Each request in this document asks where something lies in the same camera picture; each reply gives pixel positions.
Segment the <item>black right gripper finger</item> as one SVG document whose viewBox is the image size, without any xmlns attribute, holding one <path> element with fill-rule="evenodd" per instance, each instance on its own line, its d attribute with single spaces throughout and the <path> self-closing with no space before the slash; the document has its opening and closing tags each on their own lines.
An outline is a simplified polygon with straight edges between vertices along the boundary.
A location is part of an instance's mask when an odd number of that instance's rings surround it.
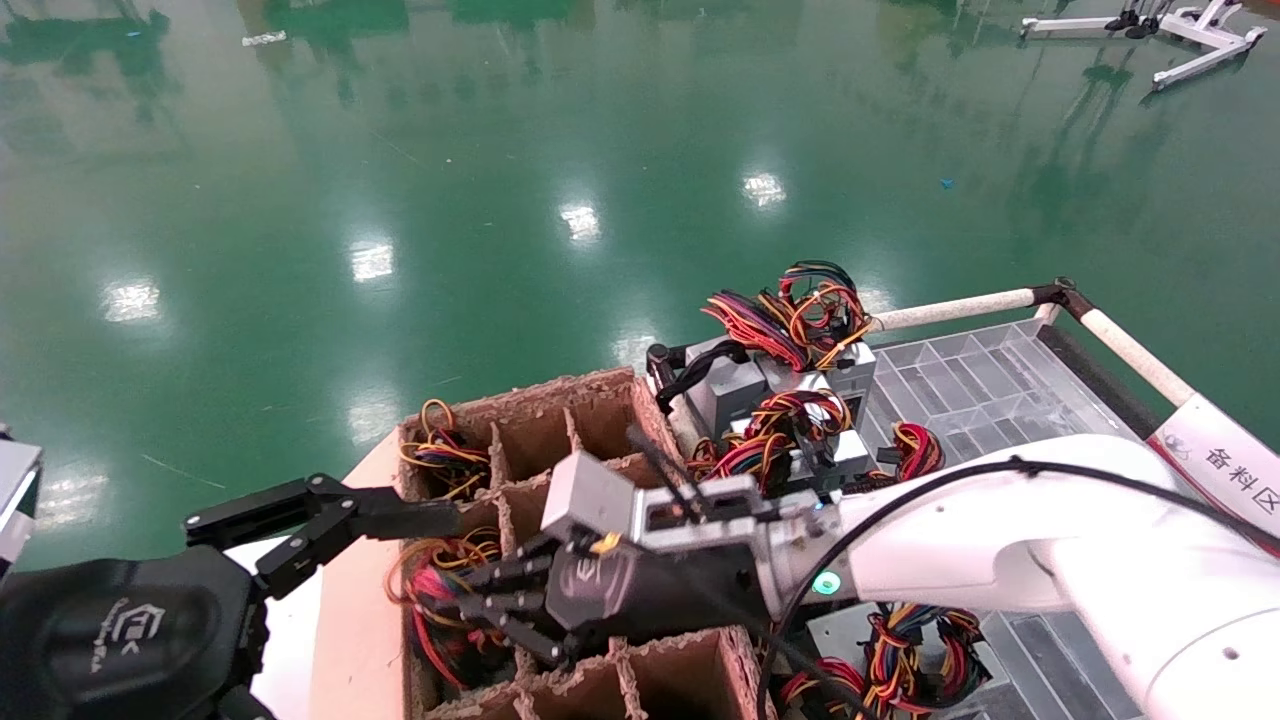
<svg viewBox="0 0 1280 720">
<path fill-rule="evenodd" d="M 573 647 L 545 602 L 543 592 L 462 593 L 442 601 L 440 609 L 465 623 L 494 629 L 540 662 L 558 667 L 572 660 Z"/>
<path fill-rule="evenodd" d="M 544 603 L 554 553 L 525 555 L 465 569 L 454 582 L 454 597 L 477 596 L 512 603 Z"/>
</svg>

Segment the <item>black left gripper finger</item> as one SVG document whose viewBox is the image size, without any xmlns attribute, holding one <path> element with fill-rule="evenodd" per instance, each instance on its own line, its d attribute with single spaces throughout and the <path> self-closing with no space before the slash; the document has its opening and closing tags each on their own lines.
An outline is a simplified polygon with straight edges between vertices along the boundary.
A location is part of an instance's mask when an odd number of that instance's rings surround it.
<svg viewBox="0 0 1280 720">
<path fill-rule="evenodd" d="M 183 523 L 188 547 L 229 550 L 289 532 L 305 548 L 343 550 L 357 539 L 451 538 L 462 512 L 449 500 L 408 501 L 389 486 L 357 488 L 326 474 L 192 512 Z"/>
<path fill-rule="evenodd" d="M 332 505 L 310 518 L 256 564 L 261 592 L 282 600 L 355 543 L 353 505 Z"/>
</svg>

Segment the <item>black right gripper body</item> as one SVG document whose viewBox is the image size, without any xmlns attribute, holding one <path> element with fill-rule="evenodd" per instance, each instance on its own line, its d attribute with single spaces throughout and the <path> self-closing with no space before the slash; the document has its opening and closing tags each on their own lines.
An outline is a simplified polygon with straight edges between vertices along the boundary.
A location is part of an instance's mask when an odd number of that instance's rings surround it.
<svg viewBox="0 0 1280 720">
<path fill-rule="evenodd" d="M 584 641 L 654 641 L 727 626 L 733 605 L 755 619 L 769 610 L 745 546 L 662 557 L 618 550 L 603 557 L 559 550 L 545 588 L 545 611 Z"/>
</svg>

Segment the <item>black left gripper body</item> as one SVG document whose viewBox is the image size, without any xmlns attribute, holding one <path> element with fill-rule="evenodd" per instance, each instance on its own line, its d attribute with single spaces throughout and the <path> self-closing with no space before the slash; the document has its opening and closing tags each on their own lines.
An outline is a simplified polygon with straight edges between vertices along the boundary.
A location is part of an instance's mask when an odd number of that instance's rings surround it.
<svg viewBox="0 0 1280 720">
<path fill-rule="evenodd" d="M 253 577 L 200 546 L 3 582 L 5 719 L 268 719 L 250 689 L 266 607 Z"/>
</svg>

